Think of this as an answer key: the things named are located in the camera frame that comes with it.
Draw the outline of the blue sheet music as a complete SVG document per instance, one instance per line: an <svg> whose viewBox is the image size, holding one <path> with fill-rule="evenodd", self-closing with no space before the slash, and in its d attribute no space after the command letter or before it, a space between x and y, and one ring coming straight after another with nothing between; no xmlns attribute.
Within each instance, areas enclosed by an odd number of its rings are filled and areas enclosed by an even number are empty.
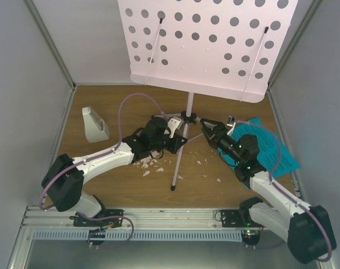
<svg viewBox="0 0 340 269"><path fill-rule="evenodd" d="M228 154L226 154L223 150L218 149L218 151L219 151L220 159L225 164L227 164L230 168L234 169L237 165L237 162L232 157L230 157Z"/></svg>
<svg viewBox="0 0 340 269"><path fill-rule="evenodd" d="M259 118L248 120L248 122L251 124L241 124L236 127L231 137L234 140L239 140L240 137L246 134L256 136L260 150L257 159L268 171L271 171L277 164L280 153L278 141L281 148L281 159L272 174L274 179L300 168L300 164L291 155L276 132L270 133L270 131L261 123Z"/></svg>

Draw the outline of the pink music stand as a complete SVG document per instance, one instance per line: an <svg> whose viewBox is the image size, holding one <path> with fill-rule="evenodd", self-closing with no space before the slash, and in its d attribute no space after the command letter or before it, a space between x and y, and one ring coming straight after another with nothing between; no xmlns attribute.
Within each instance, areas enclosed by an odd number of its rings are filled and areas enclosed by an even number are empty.
<svg viewBox="0 0 340 269"><path fill-rule="evenodd" d="M258 103L297 1L119 1L131 81Z"/></svg>

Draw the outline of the white metronome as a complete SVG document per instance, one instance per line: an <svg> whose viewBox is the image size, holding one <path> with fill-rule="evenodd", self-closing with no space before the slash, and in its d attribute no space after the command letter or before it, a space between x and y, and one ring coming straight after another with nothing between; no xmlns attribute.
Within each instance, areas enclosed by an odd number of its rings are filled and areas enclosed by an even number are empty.
<svg viewBox="0 0 340 269"><path fill-rule="evenodd" d="M110 138L108 125L90 106L82 108L85 137L89 143L106 141Z"/></svg>

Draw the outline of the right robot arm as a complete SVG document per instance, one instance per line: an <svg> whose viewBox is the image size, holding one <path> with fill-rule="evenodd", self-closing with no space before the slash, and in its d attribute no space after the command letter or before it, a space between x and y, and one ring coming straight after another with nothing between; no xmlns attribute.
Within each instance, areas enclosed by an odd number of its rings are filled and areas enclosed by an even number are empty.
<svg viewBox="0 0 340 269"><path fill-rule="evenodd" d="M200 119L200 123L208 144L235 162L238 181L260 195L240 205L239 222L246 227L257 223L269 229L303 264L330 261L337 243L328 211L296 197L274 179L273 171L258 160L260 148L255 135L233 139L231 135L238 123L235 118L229 118L228 124L206 118Z"/></svg>

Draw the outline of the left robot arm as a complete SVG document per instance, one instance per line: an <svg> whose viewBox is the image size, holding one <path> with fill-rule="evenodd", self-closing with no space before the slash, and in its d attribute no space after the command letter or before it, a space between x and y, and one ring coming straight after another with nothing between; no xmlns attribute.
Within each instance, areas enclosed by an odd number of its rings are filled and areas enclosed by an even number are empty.
<svg viewBox="0 0 340 269"><path fill-rule="evenodd" d="M83 191L83 185L104 172L152 156L155 151L176 154L187 142L176 133L183 123L178 117L153 117L113 147L83 157L58 156L41 183L43 193L59 212L76 211L91 225L100 226L106 219L105 209L95 196Z"/></svg>

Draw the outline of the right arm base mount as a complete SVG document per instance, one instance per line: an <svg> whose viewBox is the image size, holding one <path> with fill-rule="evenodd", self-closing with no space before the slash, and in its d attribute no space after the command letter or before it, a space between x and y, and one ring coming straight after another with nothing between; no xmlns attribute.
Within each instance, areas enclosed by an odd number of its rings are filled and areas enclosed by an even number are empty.
<svg viewBox="0 0 340 269"><path fill-rule="evenodd" d="M246 247L256 248L264 226L254 222L243 209L221 209L213 214L213 218L220 222L223 228L237 228L240 230L241 241Z"/></svg>

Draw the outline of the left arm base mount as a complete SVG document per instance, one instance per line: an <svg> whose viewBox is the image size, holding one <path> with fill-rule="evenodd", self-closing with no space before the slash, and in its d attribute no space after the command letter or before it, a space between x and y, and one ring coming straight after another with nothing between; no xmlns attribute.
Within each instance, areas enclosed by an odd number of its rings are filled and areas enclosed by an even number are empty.
<svg viewBox="0 0 340 269"><path fill-rule="evenodd" d="M76 212L69 219L73 221L73 226L81 228L91 228L89 230L90 241L95 242L95 239L105 238L105 230L107 228L119 228L122 226L122 209L104 209L90 220Z"/></svg>

